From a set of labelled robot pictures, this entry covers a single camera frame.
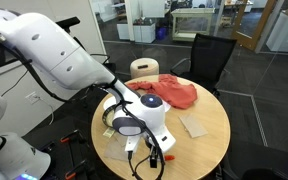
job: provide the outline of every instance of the round stool seat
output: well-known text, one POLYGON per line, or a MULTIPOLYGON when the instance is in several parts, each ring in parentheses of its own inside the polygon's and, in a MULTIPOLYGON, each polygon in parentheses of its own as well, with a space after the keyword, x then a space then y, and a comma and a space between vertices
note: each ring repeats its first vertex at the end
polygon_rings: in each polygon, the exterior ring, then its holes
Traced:
POLYGON ((133 61, 130 66, 132 79, 159 74, 158 62, 151 58, 141 58, 133 61))

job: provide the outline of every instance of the crumpled red towel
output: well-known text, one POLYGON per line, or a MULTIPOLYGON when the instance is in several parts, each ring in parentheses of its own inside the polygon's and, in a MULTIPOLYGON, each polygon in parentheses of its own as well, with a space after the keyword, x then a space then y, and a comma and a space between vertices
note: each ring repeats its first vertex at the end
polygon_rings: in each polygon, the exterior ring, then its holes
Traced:
POLYGON ((160 74, 159 82, 140 81, 128 83, 131 89, 144 89, 147 93, 160 96, 171 106, 186 109, 190 107, 197 99, 195 87, 190 85, 182 85, 177 81, 176 76, 170 74, 160 74))

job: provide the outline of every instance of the desk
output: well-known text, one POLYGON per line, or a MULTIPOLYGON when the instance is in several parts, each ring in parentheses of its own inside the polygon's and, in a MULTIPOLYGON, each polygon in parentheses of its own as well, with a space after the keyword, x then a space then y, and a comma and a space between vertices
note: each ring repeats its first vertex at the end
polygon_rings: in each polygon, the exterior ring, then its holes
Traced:
MULTIPOLYGON (((146 76, 133 79, 136 81, 156 82, 158 76, 146 76)), ((191 81, 178 78, 181 84, 194 84, 191 81)), ((166 153, 174 155, 175 159, 165 164, 163 179, 200 179, 210 173, 222 160, 230 140, 229 120, 223 106, 207 90, 194 84, 198 100, 190 108, 185 110, 171 108, 166 112, 166 126, 176 139, 175 145, 166 153), (192 114, 208 131, 207 135, 192 139, 185 131, 178 116, 192 114)), ((104 157, 109 138, 103 136, 106 126, 101 118, 103 114, 103 103, 109 98, 106 96, 96 109, 91 133, 95 150, 101 160, 114 173, 124 179, 134 179, 129 164, 126 161, 119 161, 104 157)), ((132 163, 135 166, 149 153, 148 148, 141 141, 137 152, 133 155, 132 163)), ((160 171, 160 164, 157 169, 149 167, 144 162, 138 168, 138 173, 143 179, 155 179, 160 171)))
POLYGON ((118 4, 112 5, 112 7, 122 7, 122 6, 125 6, 125 3, 118 3, 118 4))
POLYGON ((214 12, 215 8, 189 8, 176 9, 172 11, 171 14, 173 15, 173 40, 194 41, 196 33, 206 35, 210 34, 211 21, 214 12), (199 25, 199 22, 202 23, 202 26, 201 28, 199 27, 199 29, 196 29, 199 25))
MULTIPOLYGON (((236 16, 236 13, 237 13, 237 9, 239 8, 239 6, 242 6, 242 5, 245 5, 245 4, 243 2, 236 1, 236 0, 232 0, 232 1, 229 1, 229 2, 225 1, 224 8, 231 8, 231 12, 230 12, 231 25, 235 21, 235 16, 236 16)), ((253 6, 253 2, 247 1, 244 12, 251 12, 252 6, 253 6)))

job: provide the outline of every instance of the wooden table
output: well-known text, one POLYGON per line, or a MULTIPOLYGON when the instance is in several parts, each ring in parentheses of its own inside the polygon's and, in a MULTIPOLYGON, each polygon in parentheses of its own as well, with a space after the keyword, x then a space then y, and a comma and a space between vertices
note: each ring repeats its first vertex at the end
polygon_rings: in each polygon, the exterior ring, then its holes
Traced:
MULTIPOLYGON (((130 82, 156 82, 157 80, 158 76, 155 75, 133 79, 130 82)), ((176 144, 165 153, 166 155, 174 155, 175 159, 166 161, 163 179, 201 179, 219 164, 226 153, 230 140, 229 120, 223 106, 211 93, 191 81, 182 78, 178 78, 178 81, 181 84, 194 84, 198 100, 188 109, 180 110, 172 107, 166 112, 166 126, 175 137, 176 144), (191 138, 178 118, 188 114, 192 114, 198 119, 198 122, 208 131, 208 134, 194 139, 191 138)), ((102 100, 93 116, 91 133, 94 147, 101 160, 114 173, 124 179, 135 179, 127 161, 104 157, 109 138, 103 136, 107 127, 103 124, 101 118, 104 111, 103 103, 109 97, 110 95, 102 100)), ((137 152, 133 155, 133 166, 148 153, 149 150, 143 140, 137 152)), ((143 179, 155 179, 159 171, 160 164, 158 164, 158 168, 152 169, 147 161, 138 168, 138 174, 143 179)))
POLYGON ((225 1, 225 4, 224 4, 224 9, 225 8, 230 8, 231 11, 230 11, 230 16, 231 16, 231 25, 234 24, 234 21, 235 21, 235 16, 236 16, 236 13, 237 13, 237 9, 239 6, 243 6, 243 5, 246 5, 245 7, 245 10, 244 12, 250 12, 251 11, 251 6, 253 5, 253 2, 251 1, 247 1, 247 3, 243 3, 242 1, 238 1, 236 2, 236 0, 232 0, 232 1, 225 1))

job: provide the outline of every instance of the white wall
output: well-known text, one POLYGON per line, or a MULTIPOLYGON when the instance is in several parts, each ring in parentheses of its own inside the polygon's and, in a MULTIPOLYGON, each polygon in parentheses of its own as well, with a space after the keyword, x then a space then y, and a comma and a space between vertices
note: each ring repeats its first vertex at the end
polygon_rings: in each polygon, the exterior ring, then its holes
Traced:
MULTIPOLYGON (((71 28, 72 34, 82 42, 88 52, 105 53, 98 25, 88 0, 0 0, 0 8, 20 13, 39 12, 53 21, 77 16, 81 23, 71 28)), ((25 68, 20 66, 0 75, 0 94, 14 85, 24 72, 25 68)), ((68 99, 76 93, 76 91, 64 90, 48 81, 43 75, 41 78, 46 86, 60 97, 68 99)), ((35 80, 27 74, 13 90, 5 95, 8 108, 0 121, 0 132, 11 131, 20 136, 25 135, 50 115, 51 108, 43 101, 31 105, 25 99, 25 96, 33 91, 36 91, 54 110, 63 104, 46 95, 35 80)))
POLYGON ((253 0, 253 2, 252 8, 264 8, 267 0, 253 0))
POLYGON ((164 0, 145 0, 141 1, 141 10, 144 17, 163 18, 165 15, 165 1, 164 0))
POLYGON ((112 0, 90 0, 94 12, 100 13, 104 22, 116 17, 115 8, 112 8, 112 0))
POLYGON ((133 22, 135 19, 141 17, 141 11, 139 8, 139 0, 125 0, 125 9, 127 16, 128 32, 130 35, 130 41, 134 41, 134 28, 133 22))

